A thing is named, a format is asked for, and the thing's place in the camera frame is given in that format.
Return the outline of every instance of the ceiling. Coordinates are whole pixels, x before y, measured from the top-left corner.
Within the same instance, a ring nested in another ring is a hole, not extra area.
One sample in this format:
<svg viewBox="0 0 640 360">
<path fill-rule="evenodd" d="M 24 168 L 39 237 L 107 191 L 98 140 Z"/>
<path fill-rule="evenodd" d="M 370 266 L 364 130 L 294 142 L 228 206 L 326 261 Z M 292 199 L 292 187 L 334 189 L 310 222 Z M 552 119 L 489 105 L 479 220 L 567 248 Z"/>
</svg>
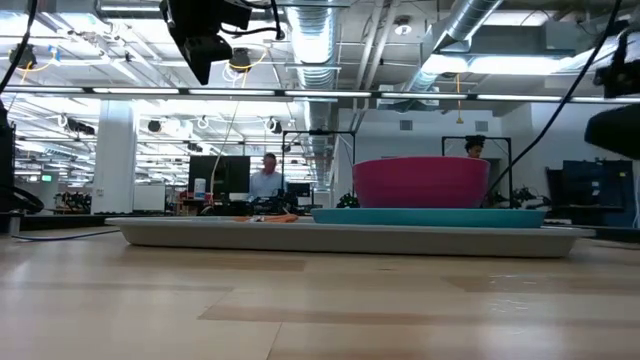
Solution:
<svg viewBox="0 0 640 360">
<path fill-rule="evenodd" d="M 148 5 L 150 2 L 129 1 L 126 4 Z M 585 14 L 596 19 L 610 1 L 589 1 L 589 7 L 576 1 L 505 1 L 485 25 L 540 27 L 557 16 L 562 22 L 575 22 Z M 370 24 L 374 2 L 352 0 L 340 8 L 338 27 L 338 89 L 353 89 L 363 56 L 363 40 Z M 448 15 L 451 1 L 402 1 L 397 16 L 409 16 L 411 32 L 397 35 L 391 31 L 382 53 L 381 65 L 375 73 L 373 88 L 403 83 L 419 69 L 420 44 L 429 24 Z M 33 71 L 17 71 L 12 84 L 29 86 L 103 86 L 103 87 L 200 87 L 178 48 L 159 19 L 132 19 L 127 13 L 99 19 L 88 14 L 40 14 L 32 29 L 37 66 Z M 0 11 L 0 54 L 15 48 L 24 32 L 26 15 Z M 252 21 L 250 28 L 268 25 Z M 585 29 L 580 41 L 592 40 Z M 245 77 L 229 71 L 226 62 L 213 63 L 208 87 L 212 88 L 297 88 L 296 59 L 289 37 L 274 41 L 273 33 L 260 33 L 238 39 L 227 38 L 233 47 L 246 47 L 254 65 Z M 8 68 L 8 55 L 0 56 L 0 71 Z M 494 94 L 557 95 L 566 91 L 574 73 L 554 76 L 491 75 L 462 73 L 459 78 L 439 77 L 434 86 L 441 92 L 482 92 Z M 580 95 L 597 95 L 600 90 L 585 80 Z M 59 171 L 63 181 L 73 184 L 91 182 L 95 165 L 95 137 L 71 133 L 65 129 L 66 119 L 74 119 L 99 131 L 100 99 L 44 97 L 35 94 L 3 94 L 5 106 L 11 107 L 10 120 L 17 126 L 19 137 L 39 141 L 19 141 L 17 169 Z M 281 122 L 285 129 L 305 130 L 304 108 L 300 102 L 256 102 L 222 100 L 133 100 L 140 124 L 138 145 L 138 181 L 165 181 L 183 184 L 187 172 L 185 160 L 193 152 L 185 144 L 169 143 L 183 137 L 193 142 L 222 142 L 229 131 L 229 144 L 202 144 L 202 154 L 255 156 L 259 168 L 265 151 L 280 154 L 281 135 L 272 134 L 265 126 L 269 119 Z M 237 106 L 234 125 L 229 123 Z M 443 101 L 441 110 L 455 109 L 454 101 Z M 470 102 L 467 110 L 496 110 L 501 104 Z M 351 116 L 344 122 L 351 121 Z M 162 132 L 148 130 L 151 120 L 162 122 Z M 239 141 L 247 145 L 238 145 Z M 287 162 L 297 162 L 287 174 L 294 181 L 314 181 L 313 161 L 303 146 L 293 146 Z"/>
</svg>

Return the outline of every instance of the silver duct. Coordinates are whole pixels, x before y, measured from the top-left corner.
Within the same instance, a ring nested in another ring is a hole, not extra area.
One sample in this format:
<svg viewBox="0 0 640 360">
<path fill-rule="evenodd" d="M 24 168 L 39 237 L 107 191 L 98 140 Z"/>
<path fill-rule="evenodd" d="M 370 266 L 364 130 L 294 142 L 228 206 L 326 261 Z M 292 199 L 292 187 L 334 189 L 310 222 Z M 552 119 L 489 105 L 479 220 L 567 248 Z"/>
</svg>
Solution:
<svg viewBox="0 0 640 360">
<path fill-rule="evenodd" d="M 442 35 L 432 46 L 431 52 L 440 50 L 456 42 L 467 41 L 480 29 L 491 13 L 503 0 L 456 0 L 451 14 L 444 19 L 447 22 Z M 439 73 L 430 73 L 429 69 L 418 70 L 405 85 L 403 91 L 425 92 L 436 81 Z"/>
<path fill-rule="evenodd" d="M 303 64 L 333 64 L 335 62 L 336 23 L 338 13 L 333 8 L 287 7 L 285 9 L 291 25 L 291 46 L 296 62 Z M 303 89 L 334 89 L 335 72 L 332 69 L 297 69 L 298 81 Z M 304 104 L 305 124 L 308 130 L 335 129 L 337 106 L 329 102 Z M 326 138 L 309 137 L 309 150 L 313 161 L 318 187 L 328 185 L 327 174 L 331 169 L 331 150 Z"/>
</svg>

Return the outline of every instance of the black monitor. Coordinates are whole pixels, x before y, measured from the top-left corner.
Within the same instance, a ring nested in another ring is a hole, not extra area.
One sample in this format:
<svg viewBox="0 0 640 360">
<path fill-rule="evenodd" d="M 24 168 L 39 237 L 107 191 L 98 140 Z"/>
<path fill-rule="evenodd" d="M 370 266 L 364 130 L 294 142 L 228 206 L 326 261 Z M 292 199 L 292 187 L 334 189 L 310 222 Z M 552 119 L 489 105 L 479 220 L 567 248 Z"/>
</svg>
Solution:
<svg viewBox="0 0 640 360">
<path fill-rule="evenodd" d="M 211 173 L 217 156 L 191 156 L 189 158 L 188 192 L 194 191 L 197 178 L 207 181 L 206 192 L 211 188 Z M 214 177 L 213 191 L 216 194 L 248 193 L 251 178 L 251 158 L 249 156 L 223 156 L 220 158 Z"/>
<path fill-rule="evenodd" d="M 311 184 L 309 183 L 288 183 L 287 192 L 295 194 L 297 197 L 310 197 Z"/>
</svg>

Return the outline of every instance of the ventilation duct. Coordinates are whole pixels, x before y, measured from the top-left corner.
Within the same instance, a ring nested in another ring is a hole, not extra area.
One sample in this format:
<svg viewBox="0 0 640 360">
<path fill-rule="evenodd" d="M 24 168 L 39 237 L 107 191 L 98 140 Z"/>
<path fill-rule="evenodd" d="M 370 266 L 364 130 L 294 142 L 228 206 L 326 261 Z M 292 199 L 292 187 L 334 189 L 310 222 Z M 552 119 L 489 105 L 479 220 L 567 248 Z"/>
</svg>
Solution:
<svg viewBox="0 0 640 360">
<path fill-rule="evenodd" d="M 441 24 L 430 27 L 423 44 L 424 65 L 412 76 L 402 91 L 425 92 L 436 81 L 441 72 L 430 69 L 428 59 L 434 51 L 438 51 L 458 42 L 466 42 L 468 49 L 471 37 L 478 31 L 491 13 L 500 6 L 503 0 L 456 0 L 451 14 Z M 408 110 L 425 110 L 420 102 L 408 100 L 388 105 L 386 108 L 400 112 Z"/>
<path fill-rule="evenodd" d="M 291 46 L 296 62 L 302 64 L 326 64 L 335 62 L 337 11 L 325 7 L 287 7 L 291 25 Z M 327 90 L 335 88 L 335 72 L 328 68 L 299 68 L 298 81 L 303 89 Z M 307 101 L 304 103 L 305 124 L 308 130 L 334 130 L 337 104 Z M 335 138 L 329 139 L 332 145 Z M 328 187 L 332 150 L 325 137 L 310 136 L 308 151 L 315 159 L 318 189 Z"/>
</svg>

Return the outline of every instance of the man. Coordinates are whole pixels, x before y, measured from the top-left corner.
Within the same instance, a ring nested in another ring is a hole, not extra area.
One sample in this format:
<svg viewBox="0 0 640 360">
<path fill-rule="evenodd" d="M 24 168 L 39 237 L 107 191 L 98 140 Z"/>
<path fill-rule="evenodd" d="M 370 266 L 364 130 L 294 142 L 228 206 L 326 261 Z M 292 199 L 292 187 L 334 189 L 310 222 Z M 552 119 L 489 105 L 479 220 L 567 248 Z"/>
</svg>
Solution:
<svg viewBox="0 0 640 360">
<path fill-rule="evenodd" d="M 267 153 L 262 159 L 262 170 L 251 175 L 249 183 L 249 197 L 272 197 L 278 195 L 278 189 L 282 187 L 282 174 L 276 171 L 278 161 L 272 153 Z"/>
<path fill-rule="evenodd" d="M 467 150 L 467 155 L 472 159 L 480 159 L 483 148 L 484 144 L 478 140 L 467 140 L 467 144 L 464 146 L 464 149 Z"/>
</svg>

